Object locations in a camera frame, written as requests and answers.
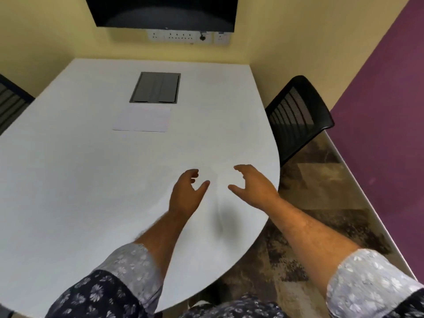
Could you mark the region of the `white wall socket panel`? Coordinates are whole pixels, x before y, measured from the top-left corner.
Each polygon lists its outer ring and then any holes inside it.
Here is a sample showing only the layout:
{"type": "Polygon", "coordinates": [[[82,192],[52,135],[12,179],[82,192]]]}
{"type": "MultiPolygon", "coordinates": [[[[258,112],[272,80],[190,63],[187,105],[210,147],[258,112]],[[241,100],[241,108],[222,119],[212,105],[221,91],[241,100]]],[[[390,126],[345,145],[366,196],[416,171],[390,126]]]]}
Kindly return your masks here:
{"type": "Polygon", "coordinates": [[[154,30],[146,29],[150,42],[161,43],[184,43],[184,44],[212,44],[213,33],[208,31],[184,31],[184,30],[154,30]],[[201,42],[200,35],[206,36],[206,40],[201,42]]]}

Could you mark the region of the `white paper sheet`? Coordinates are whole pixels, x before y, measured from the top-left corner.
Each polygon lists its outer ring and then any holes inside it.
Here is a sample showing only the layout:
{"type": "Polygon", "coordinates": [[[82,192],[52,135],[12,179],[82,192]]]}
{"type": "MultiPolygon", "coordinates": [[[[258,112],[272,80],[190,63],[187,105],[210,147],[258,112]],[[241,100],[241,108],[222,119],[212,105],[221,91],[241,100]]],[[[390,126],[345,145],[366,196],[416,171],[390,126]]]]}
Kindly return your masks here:
{"type": "Polygon", "coordinates": [[[156,104],[130,104],[114,123],[115,131],[165,133],[171,117],[171,108],[156,104]]]}

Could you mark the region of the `person's left hand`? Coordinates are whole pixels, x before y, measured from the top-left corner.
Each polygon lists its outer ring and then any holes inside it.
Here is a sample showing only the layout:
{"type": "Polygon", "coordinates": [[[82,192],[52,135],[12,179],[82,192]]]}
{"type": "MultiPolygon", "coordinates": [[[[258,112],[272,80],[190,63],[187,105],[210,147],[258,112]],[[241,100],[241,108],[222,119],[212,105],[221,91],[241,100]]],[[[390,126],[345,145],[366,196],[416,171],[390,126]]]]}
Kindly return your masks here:
{"type": "Polygon", "coordinates": [[[194,214],[202,202],[202,199],[196,198],[196,189],[192,186],[198,177],[198,169],[187,170],[179,176],[172,189],[169,213],[177,214],[185,220],[188,220],[194,214]]]}

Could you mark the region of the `person's right hand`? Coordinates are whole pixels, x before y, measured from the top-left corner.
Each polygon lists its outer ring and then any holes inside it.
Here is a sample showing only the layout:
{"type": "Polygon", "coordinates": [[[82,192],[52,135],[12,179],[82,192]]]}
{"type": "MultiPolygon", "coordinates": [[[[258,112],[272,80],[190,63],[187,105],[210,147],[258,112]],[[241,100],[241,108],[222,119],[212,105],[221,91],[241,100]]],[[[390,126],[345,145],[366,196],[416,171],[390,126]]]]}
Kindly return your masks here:
{"type": "Polygon", "coordinates": [[[245,180],[246,196],[240,199],[264,212],[270,210],[280,198],[273,184],[252,165],[235,165],[234,169],[245,180]]]}

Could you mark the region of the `person's left forearm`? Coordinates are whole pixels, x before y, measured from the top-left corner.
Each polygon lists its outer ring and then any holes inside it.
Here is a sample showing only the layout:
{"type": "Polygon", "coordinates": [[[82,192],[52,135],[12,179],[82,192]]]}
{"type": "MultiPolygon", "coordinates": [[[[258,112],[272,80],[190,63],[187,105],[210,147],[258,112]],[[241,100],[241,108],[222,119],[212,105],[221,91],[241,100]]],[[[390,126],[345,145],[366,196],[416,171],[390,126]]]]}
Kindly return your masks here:
{"type": "Polygon", "coordinates": [[[149,229],[134,240],[143,245],[153,258],[164,281],[178,238],[193,212],[168,210],[149,229]]]}

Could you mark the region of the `person's right forearm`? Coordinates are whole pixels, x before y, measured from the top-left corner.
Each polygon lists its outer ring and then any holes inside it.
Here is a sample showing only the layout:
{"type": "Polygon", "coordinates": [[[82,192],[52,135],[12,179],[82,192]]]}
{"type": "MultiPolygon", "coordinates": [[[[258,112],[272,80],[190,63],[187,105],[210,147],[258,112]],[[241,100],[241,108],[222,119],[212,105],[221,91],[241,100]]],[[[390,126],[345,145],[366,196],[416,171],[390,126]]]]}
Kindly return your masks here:
{"type": "Polygon", "coordinates": [[[306,274],[323,297],[338,266],[359,246],[277,196],[255,202],[282,232],[306,274]]]}

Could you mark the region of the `floral patterned shirt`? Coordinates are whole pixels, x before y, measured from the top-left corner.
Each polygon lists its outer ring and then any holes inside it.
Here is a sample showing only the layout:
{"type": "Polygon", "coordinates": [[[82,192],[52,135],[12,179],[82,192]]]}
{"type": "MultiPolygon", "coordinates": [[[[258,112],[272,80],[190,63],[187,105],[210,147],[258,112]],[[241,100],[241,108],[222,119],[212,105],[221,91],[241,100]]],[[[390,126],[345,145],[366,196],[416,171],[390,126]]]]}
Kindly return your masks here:
{"type": "MultiPolygon", "coordinates": [[[[130,243],[63,292],[45,318],[154,318],[162,285],[148,250],[130,243]]],[[[360,249],[338,266],[326,305],[331,318],[424,318],[424,285],[378,252],[360,249]]],[[[290,317],[277,303],[246,294],[220,305],[193,306],[178,318],[290,317]]]]}

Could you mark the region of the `black wall-mounted screen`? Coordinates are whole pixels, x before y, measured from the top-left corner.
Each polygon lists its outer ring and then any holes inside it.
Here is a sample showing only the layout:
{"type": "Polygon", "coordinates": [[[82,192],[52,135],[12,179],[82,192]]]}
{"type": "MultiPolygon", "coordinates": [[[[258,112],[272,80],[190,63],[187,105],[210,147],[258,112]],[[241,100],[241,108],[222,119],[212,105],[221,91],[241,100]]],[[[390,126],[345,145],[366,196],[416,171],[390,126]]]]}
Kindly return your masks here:
{"type": "Polygon", "coordinates": [[[234,32],[238,0],[86,0],[98,27],[234,32]]]}

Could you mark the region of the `black mesh office chair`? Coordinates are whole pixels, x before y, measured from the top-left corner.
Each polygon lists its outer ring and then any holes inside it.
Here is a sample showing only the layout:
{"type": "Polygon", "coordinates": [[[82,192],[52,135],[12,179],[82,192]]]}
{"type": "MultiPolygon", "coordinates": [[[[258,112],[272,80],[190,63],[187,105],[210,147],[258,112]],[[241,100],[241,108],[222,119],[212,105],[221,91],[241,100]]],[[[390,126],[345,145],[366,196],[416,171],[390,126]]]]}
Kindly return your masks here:
{"type": "Polygon", "coordinates": [[[318,91],[304,75],[293,77],[265,108],[280,167],[335,122],[318,91]]]}
{"type": "Polygon", "coordinates": [[[34,100],[34,96],[0,74],[0,136],[34,100]]]}

